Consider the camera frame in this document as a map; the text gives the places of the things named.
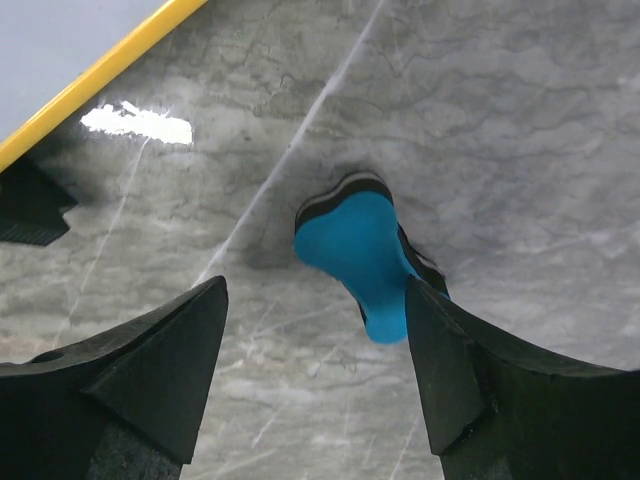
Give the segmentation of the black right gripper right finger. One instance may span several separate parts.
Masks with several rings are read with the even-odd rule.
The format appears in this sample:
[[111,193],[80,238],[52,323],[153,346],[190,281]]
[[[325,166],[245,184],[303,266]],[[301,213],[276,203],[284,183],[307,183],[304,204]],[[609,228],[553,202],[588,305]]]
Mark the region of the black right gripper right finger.
[[425,282],[406,292],[431,452],[448,479],[635,479],[639,375],[543,349]]

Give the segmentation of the blue whiteboard eraser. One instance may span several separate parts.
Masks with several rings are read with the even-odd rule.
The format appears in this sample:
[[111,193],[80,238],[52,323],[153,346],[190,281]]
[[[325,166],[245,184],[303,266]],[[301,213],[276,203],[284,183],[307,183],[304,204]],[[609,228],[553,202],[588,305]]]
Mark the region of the blue whiteboard eraser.
[[367,336],[380,344],[407,337],[405,296],[416,277],[449,297],[445,275],[414,248],[380,175],[351,172],[307,199],[294,226],[294,251],[304,264],[339,281],[355,299]]

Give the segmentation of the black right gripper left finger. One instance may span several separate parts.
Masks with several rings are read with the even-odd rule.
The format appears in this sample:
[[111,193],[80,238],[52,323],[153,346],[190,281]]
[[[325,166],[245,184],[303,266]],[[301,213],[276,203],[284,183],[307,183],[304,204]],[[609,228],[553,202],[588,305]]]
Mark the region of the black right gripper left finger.
[[194,456],[228,311],[210,278],[167,304],[1,366],[5,479],[176,479]]

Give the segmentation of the yellow framed whiteboard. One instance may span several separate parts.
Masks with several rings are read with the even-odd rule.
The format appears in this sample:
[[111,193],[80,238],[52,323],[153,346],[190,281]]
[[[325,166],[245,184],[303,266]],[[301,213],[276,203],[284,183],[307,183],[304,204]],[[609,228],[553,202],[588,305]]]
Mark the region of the yellow framed whiteboard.
[[2,168],[203,4],[201,0],[2,0]]

